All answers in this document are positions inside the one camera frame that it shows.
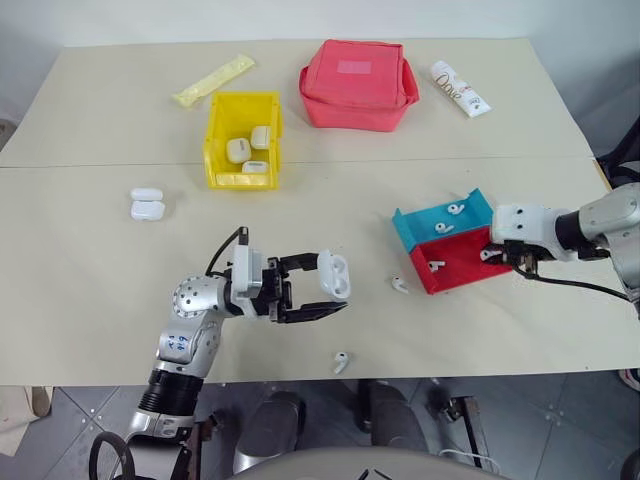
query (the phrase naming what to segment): cream tube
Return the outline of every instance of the cream tube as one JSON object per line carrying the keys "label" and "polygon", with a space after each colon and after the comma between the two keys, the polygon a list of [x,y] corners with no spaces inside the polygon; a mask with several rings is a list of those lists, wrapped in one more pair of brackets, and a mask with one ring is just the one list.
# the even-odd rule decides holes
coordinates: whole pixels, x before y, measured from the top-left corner
{"label": "cream tube", "polygon": [[446,62],[440,60],[434,63],[431,66],[431,77],[471,118],[491,110],[487,102],[480,98],[467,82],[458,77]]}

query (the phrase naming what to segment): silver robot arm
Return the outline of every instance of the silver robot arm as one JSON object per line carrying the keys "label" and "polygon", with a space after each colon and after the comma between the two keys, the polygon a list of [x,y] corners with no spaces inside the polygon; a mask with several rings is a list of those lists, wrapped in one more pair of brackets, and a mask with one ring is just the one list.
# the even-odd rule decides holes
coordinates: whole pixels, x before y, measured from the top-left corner
{"label": "silver robot arm", "polygon": [[547,283],[615,293],[604,287],[537,275],[538,261],[610,257],[625,290],[623,298],[639,308],[640,183],[618,187],[574,212],[540,205],[501,205],[493,217],[491,241],[482,252],[485,262],[509,264],[525,277]]}
{"label": "silver robot arm", "polygon": [[[216,260],[235,238],[238,245],[234,246],[232,267],[224,272],[213,271]],[[195,424],[198,394],[218,351],[226,318],[243,315],[299,323],[317,320],[347,306],[345,301],[325,301],[294,310],[291,283],[287,280],[291,270],[317,269],[325,291],[327,275],[335,275],[331,280],[336,285],[342,285],[340,282],[345,279],[348,283],[342,257],[326,251],[324,255],[304,253],[265,260],[248,247],[248,242],[248,229],[240,227],[216,252],[204,276],[185,279],[173,292],[169,323],[160,334],[149,385],[124,439],[111,432],[96,437],[89,458],[92,480],[97,479],[97,459],[103,442],[109,443],[120,459],[111,478],[187,478],[191,452],[186,442]],[[339,278],[331,265],[319,261],[326,255],[344,264]]]}

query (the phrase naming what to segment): blue and red box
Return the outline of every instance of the blue and red box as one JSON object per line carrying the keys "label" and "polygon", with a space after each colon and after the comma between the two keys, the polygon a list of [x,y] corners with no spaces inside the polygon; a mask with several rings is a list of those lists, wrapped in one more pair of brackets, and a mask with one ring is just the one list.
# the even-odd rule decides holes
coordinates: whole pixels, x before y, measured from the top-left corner
{"label": "blue and red box", "polygon": [[[464,209],[454,215],[449,207]],[[491,241],[490,228],[493,210],[479,189],[464,200],[445,203],[408,214],[396,209],[393,225],[404,244],[427,293],[477,282],[511,271],[506,265],[486,264],[480,252]],[[448,232],[438,233],[435,225],[453,226]],[[441,261],[446,265],[432,272],[429,262]]]}

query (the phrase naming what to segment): wire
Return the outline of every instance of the wire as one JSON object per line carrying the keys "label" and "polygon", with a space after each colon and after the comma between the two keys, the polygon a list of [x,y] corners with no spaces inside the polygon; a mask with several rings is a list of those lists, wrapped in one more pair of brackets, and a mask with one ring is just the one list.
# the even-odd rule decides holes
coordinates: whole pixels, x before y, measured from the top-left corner
{"label": "wire", "polygon": [[118,454],[118,461],[122,466],[121,478],[123,480],[135,480],[137,478],[136,468],[133,463],[131,450],[122,437],[113,432],[102,432],[93,440],[91,452],[89,453],[89,480],[98,480],[98,454],[100,453],[102,442],[106,442],[111,445]]}
{"label": "wire", "polygon": [[480,458],[483,460],[487,460],[488,462],[491,462],[491,464],[495,467],[494,473],[496,473],[497,475],[502,475],[502,469],[500,468],[500,464],[491,457],[487,457],[485,455],[478,455],[477,453],[463,452],[462,450],[454,450],[453,448],[445,448],[444,450],[440,450],[438,452],[438,456],[442,457],[445,453],[456,453],[458,455],[463,455],[465,457]]}
{"label": "wire", "polygon": [[220,275],[221,277],[224,276],[223,273],[214,271],[213,267],[216,264],[216,262],[218,261],[218,258],[220,258],[220,255],[222,255],[222,252],[224,252],[227,249],[227,247],[231,244],[231,242],[233,242],[238,237],[240,237],[240,240],[241,240],[240,244],[246,245],[248,243],[248,241],[249,241],[249,238],[248,238],[249,237],[249,231],[248,231],[247,227],[238,228],[238,230],[233,232],[231,234],[231,236],[224,241],[224,243],[220,246],[218,251],[215,253],[213,258],[209,262],[209,265],[207,266],[207,269],[204,272],[204,274],[207,277],[212,277],[214,275]]}
{"label": "wire", "polygon": [[527,280],[536,280],[538,282],[551,283],[553,285],[568,285],[570,287],[588,288],[590,290],[596,290],[598,292],[602,292],[602,293],[607,293],[609,295],[613,295],[614,297],[620,298],[620,299],[625,300],[627,302],[630,301],[629,298],[624,293],[617,292],[617,291],[612,290],[612,289],[607,288],[607,287],[602,287],[600,285],[594,285],[593,283],[576,282],[576,281],[573,281],[573,280],[560,280],[558,278],[541,277],[537,273],[525,272],[525,271],[521,270],[520,267],[518,267],[517,265],[511,265],[511,266],[513,267],[513,271],[514,272],[522,275]]}

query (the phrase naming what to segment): yellow packet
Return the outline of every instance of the yellow packet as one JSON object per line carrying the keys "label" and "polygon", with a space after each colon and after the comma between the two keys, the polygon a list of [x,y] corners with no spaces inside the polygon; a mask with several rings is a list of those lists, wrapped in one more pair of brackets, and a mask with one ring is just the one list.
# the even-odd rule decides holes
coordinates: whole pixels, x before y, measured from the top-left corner
{"label": "yellow packet", "polygon": [[172,97],[183,107],[189,108],[196,100],[209,95],[215,89],[220,88],[229,80],[233,80],[255,64],[256,62],[253,59],[240,54],[229,63],[225,63],[213,73],[210,73],[202,80],[198,80],[180,93],[172,95]]}

